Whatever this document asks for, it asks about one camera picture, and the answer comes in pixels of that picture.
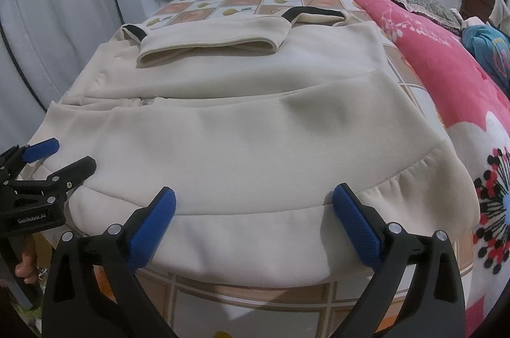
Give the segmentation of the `person's left hand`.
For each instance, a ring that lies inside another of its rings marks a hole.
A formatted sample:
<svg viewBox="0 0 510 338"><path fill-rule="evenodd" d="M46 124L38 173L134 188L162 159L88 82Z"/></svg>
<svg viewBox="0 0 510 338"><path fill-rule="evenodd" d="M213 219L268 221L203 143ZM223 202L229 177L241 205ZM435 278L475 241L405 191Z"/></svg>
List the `person's left hand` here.
<svg viewBox="0 0 510 338"><path fill-rule="evenodd" d="M25 284L35 284L38 279L37 253L34 244L30 243L21 251L21 261L16 266L15 274Z"/></svg>

